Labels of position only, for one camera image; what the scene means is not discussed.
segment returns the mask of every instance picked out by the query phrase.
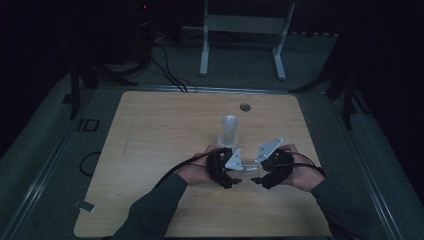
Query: person's left hand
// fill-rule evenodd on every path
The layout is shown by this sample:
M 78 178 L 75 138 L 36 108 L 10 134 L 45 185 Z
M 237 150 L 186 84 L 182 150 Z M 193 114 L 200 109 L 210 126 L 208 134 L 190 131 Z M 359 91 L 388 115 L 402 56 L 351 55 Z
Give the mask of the person's left hand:
M 218 147 L 209 145 L 203 153 L 210 152 Z M 188 185 L 197 185 L 201 183 L 213 183 L 214 181 L 209 177 L 209 173 L 206 171 L 206 158 L 202 157 L 192 164 L 199 165 L 185 165 L 178 169 L 175 173 L 180 175 Z

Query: gray tape piece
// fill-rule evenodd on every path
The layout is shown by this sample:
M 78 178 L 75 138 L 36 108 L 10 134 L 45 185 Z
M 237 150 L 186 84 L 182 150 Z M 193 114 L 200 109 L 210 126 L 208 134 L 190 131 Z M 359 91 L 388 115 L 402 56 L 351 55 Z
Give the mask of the gray tape piece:
M 94 208 L 96 207 L 91 203 L 81 201 L 81 200 L 76 200 L 72 206 L 74 206 L 74 208 L 77 208 L 77 209 L 83 209 L 87 212 L 93 212 Z

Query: wooden tabletop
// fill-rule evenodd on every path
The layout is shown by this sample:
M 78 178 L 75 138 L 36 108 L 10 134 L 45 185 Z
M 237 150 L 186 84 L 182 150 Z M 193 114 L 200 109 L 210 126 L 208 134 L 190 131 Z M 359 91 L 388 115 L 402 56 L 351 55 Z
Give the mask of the wooden tabletop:
M 240 110 L 247 103 L 251 110 Z M 319 160 L 297 99 L 286 95 L 126 92 L 106 139 L 74 233 L 111 236 L 130 205 L 176 164 L 216 144 L 224 115 L 239 119 L 243 164 L 258 145 L 283 137 Z M 310 193 L 289 186 L 266 190 L 250 179 L 231 189 L 187 187 L 168 237 L 328 236 L 327 222 Z

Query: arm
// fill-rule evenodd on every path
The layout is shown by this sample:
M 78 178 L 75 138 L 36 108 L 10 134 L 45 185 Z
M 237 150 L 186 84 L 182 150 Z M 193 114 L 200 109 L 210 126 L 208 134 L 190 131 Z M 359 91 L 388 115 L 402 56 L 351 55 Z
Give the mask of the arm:
M 289 152 L 297 152 L 293 144 L 281 148 Z M 293 155 L 293 157 L 294 162 L 308 163 L 299 155 Z M 347 191 L 335 175 L 325 178 L 315 169 L 295 167 L 292 175 L 282 184 L 312 193 L 335 239 L 353 239 L 353 237 L 371 239 L 369 212 L 359 206 L 360 199 L 355 201 L 355 196 Z
M 205 152 L 215 148 L 209 146 Z M 206 157 L 194 161 L 193 164 L 206 166 Z M 206 169 L 200 166 L 183 166 L 159 187 L 133 203 L 128 218 L 112 239 L 162 239 L 187 185 L 213 182 Z

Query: sleeve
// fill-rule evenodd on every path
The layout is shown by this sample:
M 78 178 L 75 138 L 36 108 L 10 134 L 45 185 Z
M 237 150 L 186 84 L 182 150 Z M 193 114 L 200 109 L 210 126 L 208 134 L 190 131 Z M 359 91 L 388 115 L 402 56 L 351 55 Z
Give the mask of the sleeve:
M 131 205 L 128 218 L 112 239 L 162 239 L 186 187 L 184 179 L 172 174 L 158 188 Z
M 339 178 L 330 175 L 311 191 L 320 206 L 333 237 L 371 239 L 370 211 L 361 207 L 360 199 L 347 191 Z

